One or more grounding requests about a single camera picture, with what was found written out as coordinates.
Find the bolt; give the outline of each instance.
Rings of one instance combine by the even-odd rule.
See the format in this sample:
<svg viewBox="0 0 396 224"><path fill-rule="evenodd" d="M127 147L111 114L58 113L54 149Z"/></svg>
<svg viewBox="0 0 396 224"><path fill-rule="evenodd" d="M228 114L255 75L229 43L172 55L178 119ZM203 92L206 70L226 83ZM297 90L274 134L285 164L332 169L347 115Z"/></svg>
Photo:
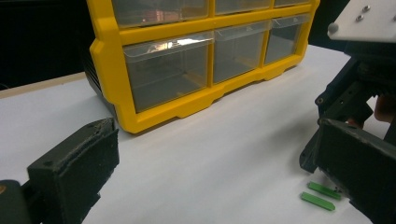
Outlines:
<svg viewBox="0 0 396 224"><path fill-rule="evenodd" d="M6 186L0 185L0 194L4 193L4 191L6 191L6 188Z"/></svg>
<svg viewBox="0 0 396 224"><path fill-rule="evenodd" d="M361 11L362 12L368 12L369 10L370 10L370 6L369 5L367 5L367 6L365 6Z"/></svg>
<svg viewBox="0 0 396 224"><path fill-rule="evenodd" d="M318 98L318 99L317 99L317 103L318 103L318 105L321 105L321 104L323 104L323 101L324 101L324 100L323 100L323 98Z"/></svg>
<svg viewBox="0 0 396 224"><path fill-rule="evenodd" d="M334 34L335 32L337 32L338 31L338 24L337 23L334 23L334 22L332 22L332 23L330 23L330 25L329 25L329 27L327 27L327 30L329 31L329 34Z"/></svg>
<svg viewBox="0 0 396 224"><path fill-rule="evenodd" d="M364 16L363 15L359 15L357 18L356 18L356 21L362 21L364 19Z"/></svg>

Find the plastic drawer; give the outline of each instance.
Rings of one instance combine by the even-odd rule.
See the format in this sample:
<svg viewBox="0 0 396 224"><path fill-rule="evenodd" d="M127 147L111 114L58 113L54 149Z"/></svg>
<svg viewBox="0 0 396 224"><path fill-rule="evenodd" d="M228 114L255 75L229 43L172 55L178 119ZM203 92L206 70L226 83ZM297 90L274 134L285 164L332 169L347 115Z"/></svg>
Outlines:
<svg viewBox="0 0 396 224"><path fill-rule="evenodd" d="M287 7L308 3L309 0L275 0L274 7Z"/></svg>
<svg viewBox="0 0 396 224"><path fill-rule="evenodd" d="M119 27L147 26L205 18L208 0L113 0Z"/></svg>
<svg viewBox="0 0 396 224"><path fill-rule="evenodd" d="M264 31L269 30L270 24L260 21L215 31L214 83L259 66Z"/></svg>
<svg viewBox="0 0 396 224"><path fill-rule="evenodd" d="M210 43L205 32L124 47L136 112L204 88Z"/></svg>
<svg viewBox="0 0 396 224"><path fill-rule="evenodd" d="M309 14L273 19L264 63L273 63L294 54L303 23Z"/></svg>
<svg viewBox="0 0 396 224"><path fill-rule="evenodd" d="M216 14L230 14L267 8L270 6L270 2L270 0L217 0Z"/></svg>

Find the white tabletop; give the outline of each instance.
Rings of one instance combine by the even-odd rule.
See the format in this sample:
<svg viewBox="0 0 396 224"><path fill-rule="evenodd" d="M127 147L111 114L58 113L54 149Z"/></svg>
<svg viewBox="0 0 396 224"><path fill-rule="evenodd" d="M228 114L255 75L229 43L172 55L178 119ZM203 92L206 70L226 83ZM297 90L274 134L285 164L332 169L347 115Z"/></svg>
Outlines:
<svg viewBox="0 0 396 224"><path fill-rule="evenodd" d="M318 128L315 98L347 62L309 46L298 66L249 85L185 119L132 135L120 131L120 165L84 223L370 223L348 203L335 211L303 202L306 184L333 187L298 158ZM71 133L111 117L82 79L0 100L0 179L28 180L26 167ZM383 136L373 119L367 130Z"/></svg>

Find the yellow plastic frame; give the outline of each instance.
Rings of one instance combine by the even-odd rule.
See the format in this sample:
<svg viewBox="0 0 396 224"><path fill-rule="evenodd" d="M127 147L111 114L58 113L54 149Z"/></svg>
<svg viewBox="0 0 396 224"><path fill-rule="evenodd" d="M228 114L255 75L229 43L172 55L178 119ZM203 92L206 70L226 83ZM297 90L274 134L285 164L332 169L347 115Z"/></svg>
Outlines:
<svg viewBox="0 0 396 224"><path fill-rule="evenodd" d="M139 133L172 118L185 118L211 106L215 100L227 92L251 82L280 76L286 69L303 59L312 20L319 4L319 0L310 0L309 3L303 5L274 8L274 0L272 0L267 9L216 16L215 1L208 0L209 16L206 19L120 29L114 16L111 0L87 0L87 2L96 36L90 51L102 93L105 99L114 105L121 128L130 133ZM214 46L211 44L208 55L208 83L205 89L136 114L123 46L304 13L310 15L310 22L302 24L294 55L264 65L266 43L269 37L267 31L264 34L260 67L219 84L213 84L213 69L210 68L213 68Z"/></svg>

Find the green plastic piece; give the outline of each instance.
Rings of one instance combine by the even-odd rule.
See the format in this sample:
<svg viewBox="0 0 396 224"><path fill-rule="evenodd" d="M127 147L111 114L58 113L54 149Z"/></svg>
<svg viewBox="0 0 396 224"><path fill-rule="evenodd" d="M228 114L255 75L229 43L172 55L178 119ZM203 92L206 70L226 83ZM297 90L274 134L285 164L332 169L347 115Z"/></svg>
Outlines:
<svg viewBox="0 0 396 224"><path fill-rule="evenodd" d="M334 206L333 203L328 202L328 201L326 201L324 199L321 199L321 198L319 198L319 197L317 197L315 195L309 194L307 192L303 192L301 194L301 199L306 201L306 202L309 202L309 203L312 203L314 205L317 205L319 207L322 207L322 208L324 208L326 210L329 210L329 211L334 211L335 210L335 206Z"/></svg>
<svg viewBox="0 0 396 224"><path fill-rule="evenodd" d="M308 188L312 189L312 190L314 190L316 192L319 192L321 194L324 194L326 196L329 196L331 198L334 198L336 200L341 200L341 195L340 194L334 192L332 189L326 188L323 185L317 184L315 182L311 181L308 184Z"/></svg>

